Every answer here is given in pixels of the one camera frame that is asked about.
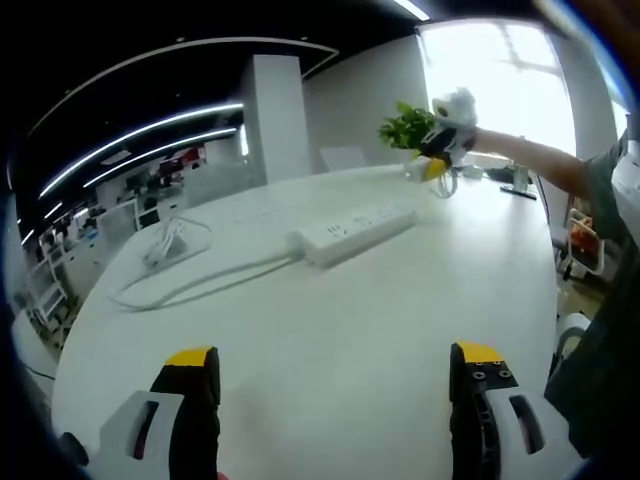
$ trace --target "white pillar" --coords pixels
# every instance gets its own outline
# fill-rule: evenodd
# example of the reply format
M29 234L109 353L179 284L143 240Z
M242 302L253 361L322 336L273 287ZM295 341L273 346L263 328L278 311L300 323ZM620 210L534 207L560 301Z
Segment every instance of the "white pillar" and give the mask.
M259 183L310 175L298 58L255 55L243 75L242 96L249 159Z

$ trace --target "sleeve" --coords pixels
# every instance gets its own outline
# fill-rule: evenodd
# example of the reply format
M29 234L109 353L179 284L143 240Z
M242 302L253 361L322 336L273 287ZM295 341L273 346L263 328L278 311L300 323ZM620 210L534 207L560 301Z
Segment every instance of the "sleeve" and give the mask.
M624 154L626 144L625 133L608 153L585 162L593 228L603 239L621 239L626 231L618 215L611 186L613 170L618 164L618 159Z

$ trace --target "human arm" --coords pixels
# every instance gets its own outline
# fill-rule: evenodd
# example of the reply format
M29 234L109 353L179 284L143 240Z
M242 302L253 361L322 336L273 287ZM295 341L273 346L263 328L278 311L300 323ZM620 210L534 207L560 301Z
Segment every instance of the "human arm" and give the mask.
M482 129L476 133L473 150L507 157L565 192L589 199L585 164L562 150Z

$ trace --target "power strip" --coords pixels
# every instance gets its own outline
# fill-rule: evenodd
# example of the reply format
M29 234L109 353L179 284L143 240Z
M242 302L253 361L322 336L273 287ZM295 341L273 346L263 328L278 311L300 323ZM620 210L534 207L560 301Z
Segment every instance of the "power strip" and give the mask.
M328 266L394 237L416 223L415 211L397 206L363 208L289 236L292 247L310 262Z

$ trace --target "green leaves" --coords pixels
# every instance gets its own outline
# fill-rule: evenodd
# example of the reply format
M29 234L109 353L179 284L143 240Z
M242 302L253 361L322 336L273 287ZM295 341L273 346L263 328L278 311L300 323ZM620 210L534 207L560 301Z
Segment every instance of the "green leaves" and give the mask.
M378 136L391 148L418 150L422 139L433 128L433 115L424 108L413 108L403 102L398 102L396 108L400 116L385 118Z

